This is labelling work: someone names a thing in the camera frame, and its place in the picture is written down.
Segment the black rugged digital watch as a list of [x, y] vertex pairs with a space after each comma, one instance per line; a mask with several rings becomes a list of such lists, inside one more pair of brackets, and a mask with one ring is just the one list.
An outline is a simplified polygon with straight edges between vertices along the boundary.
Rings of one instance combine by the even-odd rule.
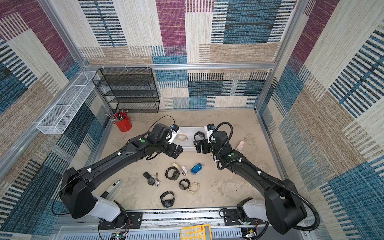
[[206, 135], [203, 132], [197, 131], [194, 134], [194, 141], [203, 141], [206, 139]]

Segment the cream round face watch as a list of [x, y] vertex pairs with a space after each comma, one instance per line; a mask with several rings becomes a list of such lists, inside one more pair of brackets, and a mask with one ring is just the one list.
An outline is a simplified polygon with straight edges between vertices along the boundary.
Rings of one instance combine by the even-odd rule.
[[176, 139], [177, 139], [178, 141], [187, 141], [187, 140], [188, 140], [188, 136], [185, 135], [185, 134], [178, 134], [178, 135], [176, 136]]

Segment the translucent blue watch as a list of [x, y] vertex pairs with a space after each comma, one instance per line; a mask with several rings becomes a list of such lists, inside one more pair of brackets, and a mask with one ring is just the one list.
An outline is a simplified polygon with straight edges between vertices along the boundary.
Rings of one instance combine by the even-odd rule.
[[202, 164], [196, 164], [192, 169], [191, 169], [191, 173], [193, 175], [196, 175], [201, 169], [203, 168]]

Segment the silver metal link watch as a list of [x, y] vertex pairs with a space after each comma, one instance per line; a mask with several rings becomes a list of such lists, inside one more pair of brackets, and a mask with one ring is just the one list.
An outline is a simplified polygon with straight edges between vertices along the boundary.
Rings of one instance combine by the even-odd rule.
[[160, 185], [160, 179], [159, 179], [159, 173], [156, 173], [154, 175], [154, 179], [155, 179], [155, 186], [158, 187]]

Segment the black dial watch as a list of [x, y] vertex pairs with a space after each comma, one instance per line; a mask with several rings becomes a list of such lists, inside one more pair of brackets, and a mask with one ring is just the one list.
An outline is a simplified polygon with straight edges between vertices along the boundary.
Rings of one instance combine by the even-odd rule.
[[149, 185], [153, 186], [155, 184], [156, 180], [148, 172], [144, 172], [143, 176], [147, 179], [147, 183]]

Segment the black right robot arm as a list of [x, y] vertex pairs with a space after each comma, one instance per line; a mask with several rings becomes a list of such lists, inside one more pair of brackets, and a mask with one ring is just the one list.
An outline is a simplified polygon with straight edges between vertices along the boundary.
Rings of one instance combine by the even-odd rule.
[[307, 231], [299, 223], [307, 217], [304, 207], [306, 203], [296, 186], [288, 179], [280, 180], [266, 174], [253, 165], [242, 153], [234, 150], [229, 143], [229, 137], [224, 131], [213, 133], [214, 138], [209, 140], [195, 140], [197, 152], [212, 153], [218, 161], [220, 169], [228, 169], [239, 175], [258, 190], [265, 199], [267, 221], [280, 234], [291, 229]]

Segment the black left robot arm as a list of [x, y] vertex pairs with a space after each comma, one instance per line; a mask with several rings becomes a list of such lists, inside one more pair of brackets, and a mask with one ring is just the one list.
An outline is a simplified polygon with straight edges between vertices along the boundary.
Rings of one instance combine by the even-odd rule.
[[93, 216], [106, 222], [127, 220], [126, 211], [117, 202], [106, 200], [93, 191], [109, 177], [141, 159], [152, 159], [153, 154], [164, 153], [177, 159], [183, 152], [174, 139], [180, 132], [177, 125], [156, 124], [142, 135], [130, 139], [121, 149], [108, 157], [79, 170], [67, 169], [62, 178], [59, 197], [73, 219]]

